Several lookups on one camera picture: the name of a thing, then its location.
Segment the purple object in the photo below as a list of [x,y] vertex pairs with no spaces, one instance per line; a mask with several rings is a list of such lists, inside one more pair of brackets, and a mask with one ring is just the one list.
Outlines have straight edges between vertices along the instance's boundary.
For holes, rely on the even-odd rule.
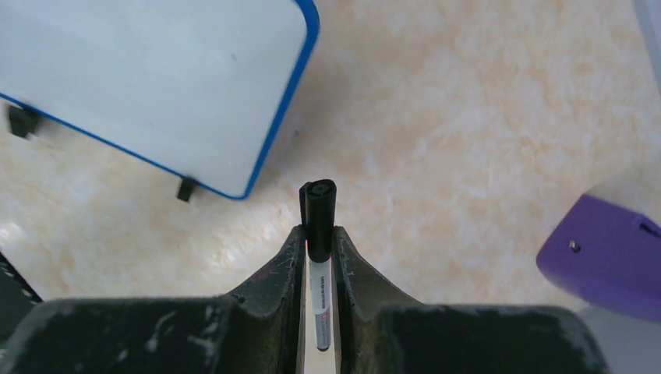
[[661,322],[661,228],[583,195],[537,255],[551,283],[587,302]]

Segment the floor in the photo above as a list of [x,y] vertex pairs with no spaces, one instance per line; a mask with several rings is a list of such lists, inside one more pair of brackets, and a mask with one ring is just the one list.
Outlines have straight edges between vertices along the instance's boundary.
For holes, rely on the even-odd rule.
[[[40,295],[226,292],[318,178],[362,254],[428,303],[580,311],[535,266],[573,202],[593,190],[661,221],[661,101],[630,1],[317,6],[319,44],[245,202],[182,203],[176,177],[61,126],[0,132],[0,248]],[[308,327],[307,371],[333,372]]]

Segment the marker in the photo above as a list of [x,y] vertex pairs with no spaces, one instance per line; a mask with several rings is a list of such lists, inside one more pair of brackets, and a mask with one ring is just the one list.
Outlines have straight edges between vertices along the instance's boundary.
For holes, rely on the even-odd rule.
[[331,238],[337,188],[330,179],[307,182],[299,190],[301,219],[306,231],[310,293],[316,328],[316,348],[331,346]]

